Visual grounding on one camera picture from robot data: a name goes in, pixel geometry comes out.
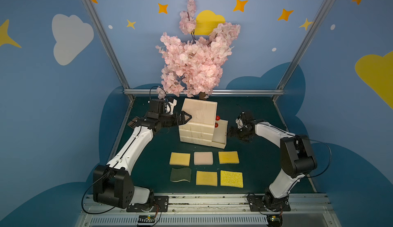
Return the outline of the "white bottom drawer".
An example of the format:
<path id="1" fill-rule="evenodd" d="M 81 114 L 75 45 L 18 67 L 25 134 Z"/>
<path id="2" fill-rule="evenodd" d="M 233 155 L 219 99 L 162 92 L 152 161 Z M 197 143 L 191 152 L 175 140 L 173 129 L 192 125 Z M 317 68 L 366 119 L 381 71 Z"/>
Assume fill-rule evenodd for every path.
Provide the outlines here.
<path id="1" fill-rule="evenodd" d="M 218 123 L 219 126 L 214 129 L 211 146 L 219 149 L 225 149 L 227 144 L 228 121 L 220 119 L 216 121 L 216 123 Z"/>

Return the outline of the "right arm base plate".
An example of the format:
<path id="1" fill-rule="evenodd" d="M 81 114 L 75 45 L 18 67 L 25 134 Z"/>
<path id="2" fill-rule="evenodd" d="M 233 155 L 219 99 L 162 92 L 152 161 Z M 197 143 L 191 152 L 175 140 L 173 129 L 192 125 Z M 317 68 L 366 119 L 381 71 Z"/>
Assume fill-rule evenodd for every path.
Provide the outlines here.
<path id="1" fill-rule="evenodd" d="M 255 195 L 248 194 L 246 200 L 252 212 L 289 212 L 291 207 L 289 205 L 289 197 L 274 198 L 271 195 Z"/>

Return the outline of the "light yellow coarse sponge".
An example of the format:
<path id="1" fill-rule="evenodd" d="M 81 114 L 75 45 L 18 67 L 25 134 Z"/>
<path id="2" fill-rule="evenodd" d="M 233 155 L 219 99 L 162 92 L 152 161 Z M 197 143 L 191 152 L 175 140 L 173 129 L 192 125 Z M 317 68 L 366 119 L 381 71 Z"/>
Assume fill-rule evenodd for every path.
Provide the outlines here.
<path id="1" fill-rule="evenodd" d="M 196 172 L 196 182 L 197 186 L 218 186 L 218 174 L 217 172 L 206 172 L 197 171 Z"/>

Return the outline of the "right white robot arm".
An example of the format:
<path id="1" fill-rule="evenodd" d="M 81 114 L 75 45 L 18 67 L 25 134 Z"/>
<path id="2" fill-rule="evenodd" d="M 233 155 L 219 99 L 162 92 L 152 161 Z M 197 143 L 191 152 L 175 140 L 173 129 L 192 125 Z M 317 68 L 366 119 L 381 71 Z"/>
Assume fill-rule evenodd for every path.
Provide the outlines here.
<path id="1" fill-rule="evenodd" d="M 318 163 L 312 148 L 313 141 L 307 135 L 295 134 L 270 124 L 264 119 L 255 119 L 249 110 L 240 109 L 236 126 L 227 130 L 228 137 L 235 137 L 244 143 L 262 137 L 280 149 L 281 170 L 273 183 L 266 188 L 263 196 L 253 193 L 247 195 L 252 211 L 285 212 L 290 211 L 289 195 L 294 186 L 303 178 L 313 178 L 310 172 L 317 169 Z"/>

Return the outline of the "pale yellow foam sponge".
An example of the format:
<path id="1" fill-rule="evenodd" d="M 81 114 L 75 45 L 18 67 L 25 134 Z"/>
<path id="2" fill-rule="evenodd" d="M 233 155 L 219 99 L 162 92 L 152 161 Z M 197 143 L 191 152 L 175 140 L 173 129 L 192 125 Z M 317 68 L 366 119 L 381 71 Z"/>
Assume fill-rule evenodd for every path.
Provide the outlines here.
<path id="1" fill-rule="evenodd" d="M 190 164 L 190 157 L 189 153 L 177 153 L 172 152 L 169 164 L 171 166 L 186 166 L 188 167 Z"/>

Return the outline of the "pink sponge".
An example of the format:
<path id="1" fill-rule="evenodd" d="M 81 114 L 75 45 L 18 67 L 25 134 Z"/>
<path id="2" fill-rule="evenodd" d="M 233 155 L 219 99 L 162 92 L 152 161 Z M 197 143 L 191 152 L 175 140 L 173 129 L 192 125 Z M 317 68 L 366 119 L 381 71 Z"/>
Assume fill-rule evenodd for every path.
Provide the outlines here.
<path id="1" fill-rule="evenodd" d="M 193 162 L 196 166 L 201 165 L 213 165 L 213 153 L 212 152 L 195 152 L 193 154 Z"/>

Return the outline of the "dark green scouring sponge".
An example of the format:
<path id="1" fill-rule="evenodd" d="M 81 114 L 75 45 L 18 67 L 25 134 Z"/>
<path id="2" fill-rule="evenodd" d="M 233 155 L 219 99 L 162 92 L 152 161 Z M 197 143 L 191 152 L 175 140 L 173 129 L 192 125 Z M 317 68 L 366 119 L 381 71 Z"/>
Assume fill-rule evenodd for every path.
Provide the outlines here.
<path id="1" fill-rule="evenodd" d="M 172 168 L 170 181 L 174 183 L 178 182 L 191 182 L 191 168 Z"/>

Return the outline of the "bright yellow porous sponge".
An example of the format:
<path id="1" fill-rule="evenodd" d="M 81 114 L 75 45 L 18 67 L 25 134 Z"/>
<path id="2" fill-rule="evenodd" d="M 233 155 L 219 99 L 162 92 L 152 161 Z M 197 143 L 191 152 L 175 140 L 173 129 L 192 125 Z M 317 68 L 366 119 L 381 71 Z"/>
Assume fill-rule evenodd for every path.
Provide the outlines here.
<path id="1" fill-rule="evenodd" d="M 225 187 L 243 188 L 242 172 L 220 171 L 220 185 Z"/>

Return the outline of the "white three-drawer cabinet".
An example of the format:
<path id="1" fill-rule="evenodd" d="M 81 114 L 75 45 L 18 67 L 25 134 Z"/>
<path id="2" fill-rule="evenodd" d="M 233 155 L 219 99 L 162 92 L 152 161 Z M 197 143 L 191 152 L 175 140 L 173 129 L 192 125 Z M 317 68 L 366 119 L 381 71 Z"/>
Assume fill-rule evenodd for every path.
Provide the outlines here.
<path id="1" fill-rule="evenodd" d="M 215 131 L 217 102 L 185 99 L 182 111 L 192 116 L 186 124 L 179 126 L 180 141 L 211 146 Z"/>

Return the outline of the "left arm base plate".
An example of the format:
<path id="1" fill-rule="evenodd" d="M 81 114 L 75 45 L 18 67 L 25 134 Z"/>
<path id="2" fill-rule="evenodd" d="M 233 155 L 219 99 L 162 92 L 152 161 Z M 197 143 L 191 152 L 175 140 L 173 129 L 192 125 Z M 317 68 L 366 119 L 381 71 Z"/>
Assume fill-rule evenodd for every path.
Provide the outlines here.
<path id="1" fill-rule="evenodd" d="M 137 204 L 133 203 L 129 205 L 126 209 L 127 212 L 167 212 L 169 205 L 169 197 L 168 196 L 154 196 L 150 198 L 147 203 L 145 204 Z"/>

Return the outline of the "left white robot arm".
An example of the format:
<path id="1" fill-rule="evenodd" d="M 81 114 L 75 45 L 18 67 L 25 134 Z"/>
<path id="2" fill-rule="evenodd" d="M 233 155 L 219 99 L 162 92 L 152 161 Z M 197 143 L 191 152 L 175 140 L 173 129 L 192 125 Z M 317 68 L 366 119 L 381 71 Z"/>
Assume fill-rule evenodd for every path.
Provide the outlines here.
<path id="1" fill-rule="evenodd" d="M 187 124 L 192 115 L 176 112 L 177 100 L 172 97 L 149 99 L 149 110 L 143 117 L 131 121 L 133 133 L 122 149 L 106 164 L 98 165 L 93 171 L 93 200 L 109 205 L 112 209 L 126 209 L 132 204 L 154 206 L 152 190 L 135 187 L 132 170 L 153 137 L 162 129 Z"/>

